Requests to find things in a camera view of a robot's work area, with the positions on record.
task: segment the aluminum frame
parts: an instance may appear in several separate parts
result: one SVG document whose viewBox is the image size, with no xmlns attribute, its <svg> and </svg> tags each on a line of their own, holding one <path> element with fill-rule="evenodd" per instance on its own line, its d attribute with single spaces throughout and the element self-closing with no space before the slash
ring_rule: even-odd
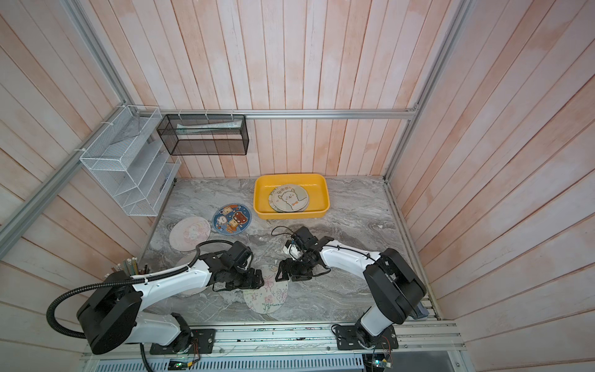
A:
<svg viewBox="0 0 595 372">
<path fill-rule="evenodd" d="M 386 194 L 386 198 L 388 199 L 390 211 L 393 214 L 395 223 L 397 224 L 397 228 L 399 229 L 399 232 L 403 237 L 403 243 L 405 244 L 405 249 L 407 250 L 407 254 L 409 255 L 409 260 L 413 265 L 413 269 L 417 273 L 418 277 L 420 277 L 425 284 L 425 287 L 428 291 L 428 296 L 430 297 L 430 301 L 432 302 L 432 307 L 436 312 L 436 317 L 438 319 L 442 319 L 442 311 L 440 310 L 440 306 L 438 305 L 438 301 L 436 296 L 434 295 L 434 291 L 430 286 L 430 281 L 428 280 L 424 267 L 421 264 L 421 260 L 417 253 L 417 250 L 415 249 L 415 244 L 413 242 L 413 239 L 411 238 L 411 234 L 409 233 L 407 224 L 405 223 L 403 213 L 401 212 L 399 205 L 396 203 L 397 198 L 393 194 L 390 185 L 388 185 L 387 183 L 384 184 L 384 193 Z"/>
<path fill-rule="evenodd" d="M 161 110 L 161 114 L 244 115 L 246 119 L 412 119 L 415 109 L 375 110 Z"/>
<path fill-rule="evenodd" d="M 99 126 L 84 142 L 82 148 L 89 146 L 109 123 L 123 110 L 122 106 L 114 108 Z M 82 151 L 74 151 L 64 162 L 33 192 L 20 208 L 7 218 L 7 222 L 0 227 L 0 259 L 18 242 L 27 229 L 35 222 L 43 210 L 54 200 L 56 195 L 66 186 L 74 175 L 83 167 L 80 161 Z"/>
<path fill-rule="evenodd" d="M 133 103 L 128 90 L 116 72 L 114 65 L 112 64 L 100 41 L 97 39 L 95 31 L 91 26 L 91 22 L 84 13 L 83 7 L 79 0 L 60 0 L 60 3 L 66 10 L 66 13 L 68 13 L 70 16 L 75 27 L 79 30 L 79 33 L 89 48 L 89 51 L 95 57 L 95 60 L 97 60 L 99 67 L 105 73 L 118 97 L 124 101 L 124 103 Z"/>
<path fill-rule="evenodd" d="M 446 39 L 440 48 L 438 58 L 432 66 L 428 81 L 421 92 L 419 101 L 415 105 L 415 115 L 407 122 L 407 126 L 403 131 L 403 135 L 401 136 L 399 144 L 397 145 L 397 148 L 390 160 L 389 167 L 387 168 L 386 174 L 384 175 L 386 180 L 390 180 L 394 176 L 394 171 L 397 167 L 397 164 L 399 163 L 399 160 L 401 159 L 401 156 L 403 155 L 405 146 L 409 142 L 411 134 L 413 134 L 413 130 L 417 126 L 417 122 L 421 117 L 421 114 L 424 112 L 432 92 L 436 88 L 438 79 L 444 73 L 444 67 L 453 53 L 456 42 L 461 37 L 461 33 L 466 26 L 465 21 L 469 17 L 471 10 L 475 6 L 475 3 L 476 0 L 462 0 L 459 4 L 459 8 L 456 11 L 455 17 L 450 24 Z"/>
<path fill-rule="evenodd" d="M 278 323 L 278 324 L 203 325 L 191 329 L 216 329 L 213 352 L 204 358 L 248 357 L 254 355 L 312 355 L 312 354 L 364 354 L 369 349 L 338 350 L 331 332 L 334 324 L 346 322 Z M 395 325 L 394 334 L 399 349 L 410 351 L 464 351 L 465 344 L 454 321 L 406 321 Z M 109 360 L 138 358 L 138 345 L 120 345 L 113 351 L 97 356 L 87 346 L 81 360 Z"/>
</svg>

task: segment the black wire basket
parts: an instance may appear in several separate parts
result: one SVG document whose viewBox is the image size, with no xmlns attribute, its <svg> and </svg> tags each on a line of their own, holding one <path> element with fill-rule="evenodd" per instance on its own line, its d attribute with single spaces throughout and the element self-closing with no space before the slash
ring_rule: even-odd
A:
<svg viewBox="0 0 595 372">
<path fill-rule="evenodd" d="M 244 115 L 167 114 L 157 133 L 171 155 L 246 155 Z"/>
</svg>

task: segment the robotic arm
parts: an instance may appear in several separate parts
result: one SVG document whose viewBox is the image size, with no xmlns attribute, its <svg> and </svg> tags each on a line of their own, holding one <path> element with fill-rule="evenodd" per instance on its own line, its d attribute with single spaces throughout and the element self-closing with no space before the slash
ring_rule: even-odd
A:
<svg viewBox="0 0 595 372">
<path fill-rule="evenodd" d="M 420 279 L 394 249 L 368 252 L 328 236 L 319 240 L 306 227 L 292 232 L 291 236 L 286 248 L 292 258 L 280 263 L 276 281 L 310 280 L 329 273 L 334 267 L 368 283 L 375 305 L 354 326 L 337 326 L 337 332 L 341 333 L 339 340 L 353 340 L 346 347 L 376 345 L 391 324 L 402 324 L 415 312 L 415 306 L 426 293 Z M 211 243 L 225 243 L 231 248 L 200 255 L 200 247 Z M 64 335 L 87 339 L 94 354 L 104 354 L 122 343 L 141 343 L 141 354 L 144 354 L 144 342 L 164 346 L 166 354 L 186 352 L 196 335 L 180 314 L 156 315 L 142 310 L 182 291 L 215 287 L 215 283 L 224 283 L 217 292 L 260 288 L 264 285 L 262 272 L 250 267 L 252 257 L 250 248 L 241 242 L 209 240 L 196 247 L 196 255 L 188 265 L 147 275 L 128 276 L 118 271 L 103 283 L 70 290 L 50 304 L 46 319 L 54 330 Z M 312 269 L 318 265 L 326 271 L 314 274 Z M 88 290 L 94 293 L 77 312 L 83 332 L 70 330 L 57 322 L 56 307 L 65 299 Z M 341 348 L 344 342 L 339 340 L 337 344 Z"/>
<path fill-rule="evenodd" d="M 286 243 L 292 258 L 279 264 L 276 281 L 310 280 L 341 268 L 365 279 L 374 298 L 372 306 L 355 323 L 355 336 L 366 348 L 393 323 L 403 324 L 426 294 L 426 288 L 403 257 L 394 249 L 369 252 L 341 244 L 332 237 L 318 240 L 307 227 L 301 227 Z M 326 271 L 314 274 L 312 269 L 321 265 Z"/>
<path fill-rule="evenodd" d="M 200 247 L 226 243 L 231 248 L 200 255 Z M 111 274 L 103 283 L 73 289 L 49 306 L 46 319 L 56 331 L 86 338 L 94 354 L 104 354 L 122 343 L 152 342 L 172 352 L 184 352 L 192 344 L 193 333 L 180 314 L 156 315 L 142 312 L 148 306 L 184 290 L 225 283 L 221 290 L 257 289 L 264 285 L 261 270 L 250 267 L 252 251 L 241 242 L 209 240 L 196 247 L 188 265 L 157 273 L 129 277 L 123 271 Z M 60 325 L 56 307 L 68 297 L 95 290 L 77 312 L 83 332 Z"/>
</svg>

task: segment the white wire rack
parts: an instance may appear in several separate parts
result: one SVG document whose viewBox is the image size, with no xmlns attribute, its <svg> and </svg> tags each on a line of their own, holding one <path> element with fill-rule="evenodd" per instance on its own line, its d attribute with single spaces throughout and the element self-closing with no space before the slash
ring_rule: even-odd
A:
<svg viewBox="0 0 595 372">
<path fill-rule="evenodd" d="M 147 143 L 162 119 L 152 109 L 140 116 L 124 107 L 80 158 L 128 215 L 156 216 L 181 164 L 160 140 Z"/>
</svg>

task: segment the wooden wall panel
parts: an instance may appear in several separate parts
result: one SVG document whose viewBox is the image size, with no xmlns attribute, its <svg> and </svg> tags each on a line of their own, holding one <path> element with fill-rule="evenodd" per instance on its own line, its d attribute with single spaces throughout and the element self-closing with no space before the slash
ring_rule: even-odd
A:
<svg viewBox="0 0 595 372">
<path fill-rule="evenodd" d="M 590 370 L 595 1 L 499 6 L 474 7 L 390 185 L 476 370 Z"/>
<path fill-rule="evenodd" d="M 413 105 L 460 0 L 82 4 L 135 104 L 323 109 Z M 247 156 L 185 156 L 180 175 L 384 174 L 402 124 L 249 121 Z"/>
<path fill-rule="evenodd" d="M 155 14 L 147 9 L 151 19 Z M 139 26 L 129 28 L 136 32 Z M 159 29 L 151 31 L 151 41 L 164 38 Z M 179 92 L 186 94 L 185 89 Z M 119 103 L 60 2 L 1 3 L 0 224 Z M 126 216 L 79 171 L 0 262 L 3 370 L 21 370 L 33 350 L 35 357 L 52 355 L 46 360 L 49 370 L 74 367 L 86 342 L 51 330 L 46 307 L 67 290 L 100 282 L 116 263 L 139 255 L 151 223 Z M 85 300 L 81 294 L 65 301 L 57 317 L 77 329 L 76 311 Z"/>
</svg>

